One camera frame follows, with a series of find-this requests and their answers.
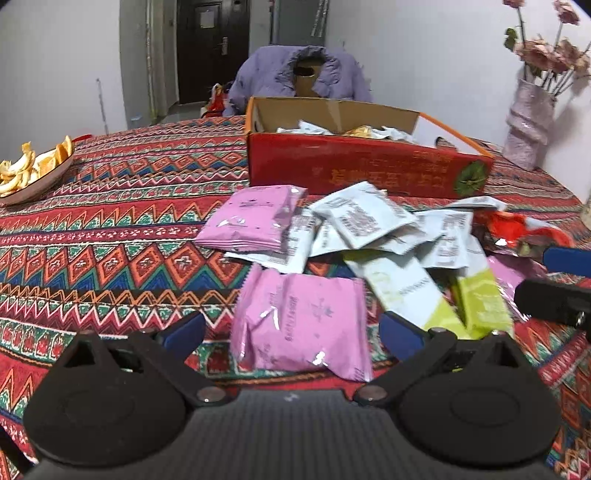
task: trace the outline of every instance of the purple jacket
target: purple jacket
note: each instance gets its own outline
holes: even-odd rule
[[[251,96],[293,97],[293,69],[300,59],[321,57],[324,66],[313,90],[323,98],[371,102],[371,94],[355,58],[324,47],[261,47],[244,62],[228,93],[224,116],[242,115]]]

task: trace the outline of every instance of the artificial flower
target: artificial flower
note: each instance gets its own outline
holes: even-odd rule
[[[511,8],[519,8],[525,5],[525,0],[503,0],[503,5],[509,5]]]
[[[571,42],[569,42],[566,38],[561,40],[558,45],[556,45],[556,53],[564,57],[566,62],[572,67],[577,59],[581,56],[581,52],[577,47],[575,47]]]
[[[553,52],[543,39],[526,40],[524,45],[518,45],[515,52],[532,67],[540,70],[550,70],[552,67]]]
[[[569,2],[554,0],[554,8],[558,12],[558,18],[562,23],[571,23],[573,25],[579,24],[580,18]]]
[[[568,72],[572,65],[573,64],[565,59],[560,53],[555,52],[550,56],[550,69],[554,73]]]
[[[589,55],[583,53],[574,63],[574,71],[578,74],[586,74],[589,71],[589,65],[591,65],[591,59]]]

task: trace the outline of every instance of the snack wrapper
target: snack wrapper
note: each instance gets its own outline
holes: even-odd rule
[[[386,311],[397,313],[429,330],[443,327],[460,339],[470,339],[466,327],[443,297],[433,279],[412,254],[345,252],[345,263],[364,278]]]
[[[414,223],[415,217],[367,181],[334,192],[310,205],[354,250]]]
[[[445,209],[479,209],[479,208],[490,208],[501,212],[507,209],[507,204],[494,197],[482,196],[482,197],[469,197],[450,203],[443,207]]]
[[[369,125],[363,125],[362,127],[354,128],[344,133],[346,137],[359,137],[359,138],[373,138],[375,140],[384,140],[390,138],[396,142],[407,142],[416,144],[414,137],[406,132],[398,130],[396,128],[382,127],[382,130],[378,128],[370,127]]]
[[[468,266],[458,271],[452,284],[456,305],[471,338],[483,338],[493,330],[513,335],[513,321],[495,276],[478,239],[468,237]]]
[[[209,218],[195,243],[236,252],[282,252],[283,233],[305,192],[293,185],[239,190]]]
[[[339,235],[332,223],[328,220],[322,222],[314,243],[312,243],[310,256],[318,257],[319,255],[341,252],[343,250],[351,250],[351,247]]]
[[[324,127],[319,127],[318,125],[311,124],[309,122],[304,122],[300,120],[298,122],[299,128],[287,129],[287,128],[278,128],[278,134],[301,134],[301,135],[334,135],[330,130],[327,130]]]
[[[489,252],[540,262],[549,247],[575,247],[572,236],[560,228],[517,213],[478,213],[474,234]]]
[[[414,223],[396,229],[365,248],[406,255],[415,247],[434,242],[444,234],[442,219],[432,216],[427,220],[428,216],[422,212],[414,216]]]
[[[544,267],[531,258],[519,258],[510,255],[493,254],[486,260],[496,278],[501,297],[505,300],[512,317],[526,322],[529,317],[521,313],[514,302],[515,289],[526,278],[545,278]]]
[[[428,210],[420,214],[426,217],[426,224],[438,222],[443,231],[438,240],[417,248],[417,258],[423,268],[467,267],[466,243],[472,228],[472,212]]]
[[[286,230],[284,241],[287,243],[285,253],[262,252],[237,254],[227,252],[224,257],[240,258],[261,264],[263,267],[275,268],[280,273],[303,273],[308,255],[314,241],[316,217],[308,209],[291,219],[289,230]]]
[[[327,367],[370,381],[363,281],[281,275],[253,264],[236,304],[230,351],[247,368],[302,371]]]

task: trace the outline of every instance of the red box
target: red box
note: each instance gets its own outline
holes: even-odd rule
[[[421,145],[335,135],[278,134],[305,120],[342,134],[394,127]],[[367,180],[390,195],[457,199],[482,193],[493,156],[430,116],[374,103],[251,98],[246,113],[251,186],[294,184],[328,194]],[[448,143],[455,148],[439,147]]]

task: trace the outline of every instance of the red snack package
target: red snack package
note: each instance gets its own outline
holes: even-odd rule
[[[574,247],[573,238],[560,228],[508,212],[478,212],[473,233],[490,252],[541,260],[548,247]]]

